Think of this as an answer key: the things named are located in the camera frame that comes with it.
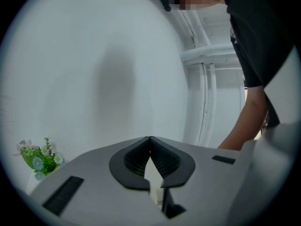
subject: black shirt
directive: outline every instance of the black shirt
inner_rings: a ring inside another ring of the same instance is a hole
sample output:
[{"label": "black shirt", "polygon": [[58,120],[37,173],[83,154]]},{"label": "black shirt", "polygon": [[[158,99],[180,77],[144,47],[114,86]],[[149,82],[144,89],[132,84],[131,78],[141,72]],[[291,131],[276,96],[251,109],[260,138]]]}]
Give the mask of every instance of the black shirt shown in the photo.
[{"label": "black shirt", "polygon": [[[225,0],[235,33],[233,47],[243,69],[247,87],[266,87],[293,48],[285,24],[267,0]],[[269,127],[279,124],[266,96]]]}]

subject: white wall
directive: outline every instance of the white wall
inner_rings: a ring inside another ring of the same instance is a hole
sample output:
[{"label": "white wall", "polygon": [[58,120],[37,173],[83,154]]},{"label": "white wall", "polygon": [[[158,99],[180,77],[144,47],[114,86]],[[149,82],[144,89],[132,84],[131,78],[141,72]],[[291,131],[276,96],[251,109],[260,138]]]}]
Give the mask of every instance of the white wall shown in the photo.
[{"label": "white wall", "polygon": [[216,4],[211,7],[202,8],[198,11],[201,15],[203,24],[219,24],[230,20],[225,4]]},{"label": "white wall", "polygon": [[230,23],[221,25],[204,26],[204,30],[212,45],[221,43],[231,43],[230,41]]},{"label": "white wall", "polygon": [[216,111],[209,147],[217,148],[234,127],[242,109],[240,88],[244,86],[236,70],[216,71]]},{"label": "white wall", "polygon": [[[209,141],[209,147],[217,148],[220,143],[230,133],[235,125],[240,111],[244,104],[241,103],[241,96],[245,99],[245,94],[241,94],[244,87],[241,73],[237,70],[216,70],[216,111],[214,126]],[[184,142],[192,145],[198,144],[200,134],[200,81],[199,70],[193,67],[188,72],[189,75],[189,97],[187,104],[187,117],[184,134]],[[208,75],[208,109],[211,102],[211,80],[210,71]]]},{"label": "white wall", "polygon": [[175,37],[180,37],[181,40],[183,41],[185,50],[194,48],[194,43],[187,31],[185,23],[183,22],[179,12],[173,9],[170,12],[166,12],[160,0],[148,0],[148,1],[150,1],[154,5],[154,9],[156,9],[160,14],[162,14],[169,21],[169,23],[174,28],[172,31],[176,31]]},{"label": "white wall", "polygon": [[189,93],[183,141],[187,144],[197,145],[201,130],[201,94],[198,66],[188,70],[188,82]]},{"label": "white wall", "polygon": [[149,0],[27,3],[0,55],[2,162],[13,183],[25,191],[31,172],[11,156],[22,139],[50,137],[68,161],[135,137],[182,141],[182,48]]}]

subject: black slot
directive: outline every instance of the black slot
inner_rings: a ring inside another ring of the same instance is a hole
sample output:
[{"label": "black slot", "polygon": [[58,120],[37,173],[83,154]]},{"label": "black slot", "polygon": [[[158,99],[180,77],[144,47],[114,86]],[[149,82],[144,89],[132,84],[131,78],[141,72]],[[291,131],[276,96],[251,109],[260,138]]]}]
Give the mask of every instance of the black slot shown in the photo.
[{"label": "black slot", "polygon": [[214,156],[212,159],[217,160],[217,161],[221,161],[221,162],[224,162],[224,163],[227,163],[227,164],[231,164],[231,165],[233,165],[234,162],[235,162],[235,159],[229,158],[229,157],[224,157],[224,156]]},{"label": "black slot", "polygon": [[59,216],[67,206],[71,198],[83,183],[84,179],[78,177],[69,177],[63,185],[43,204],[43,207],[53,214]]},{"label": "black slot", "polygon": [[168,188],[164,189],[162,212],[168,217],[173,218],[181,213],[184,213],[186,209],[179,204],[175,204]]}]

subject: artificial flower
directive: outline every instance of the artificial flower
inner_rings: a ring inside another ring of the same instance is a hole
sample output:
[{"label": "artificial flower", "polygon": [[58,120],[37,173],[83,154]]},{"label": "artificial flower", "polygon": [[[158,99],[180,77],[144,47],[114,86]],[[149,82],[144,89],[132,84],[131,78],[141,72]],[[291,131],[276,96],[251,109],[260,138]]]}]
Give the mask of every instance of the artificial flower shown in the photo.
[{"label": "artificial flower", "polygon": [[29,149],[26,153],[26,155],[28,156],[33,156],[33,150]]},{"label": "artificial flower", "polygon": [[64,161],[64,158],[63,158],[62,154],[57,153],[55,155],[55,163],[61,165],[63,163],[63,161]]},{"label": "artificial flower", "polygon": [[37,150],[39,147],[37,145],[32,145],[32,141],[28,140],[27,144],[24,145],[29,150]]},{"label": "artificial flower", "polygon": [[38,172],[34,175],[34,177],[35,177],[38,181],[41,181],[41,180],[43,180],[46,176],[44,175],[44,173],[38,171]]},{"label": "artificial flower", "polygon": [[32,165],[33,165],[33,167],[34,167],[36,170],[42,170],[42,168],[43,168],[43,162],[42,162],[42,159],[39,158],[39,157],[35,157],[35,158],[32,160]]},{"label": "artificial flower", "polygon": [[46,145],[42,147],[41,152],[44,156],[49,156],[49,149]]},{"label": "artificial flower", "polygon": [[16,144],[17,153],[12,154],[13,156],[20,156],[21,155],[21,149],[22,146],[20,144]]}]

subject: person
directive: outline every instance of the person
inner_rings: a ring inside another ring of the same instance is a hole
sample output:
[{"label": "person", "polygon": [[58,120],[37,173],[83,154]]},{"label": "person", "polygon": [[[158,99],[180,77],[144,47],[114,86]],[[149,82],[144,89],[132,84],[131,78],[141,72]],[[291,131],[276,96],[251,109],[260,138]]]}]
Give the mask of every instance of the person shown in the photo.
[{"label": "person", "polygon": [[219,149],[240,151],[255,138],[269,112],[268,127],[279,118],[264,92],[293,48],[287,27],[268,0],[174,0],[180,9],[192,10],[226,4],[233,44],[247,85],[246,104]]}]

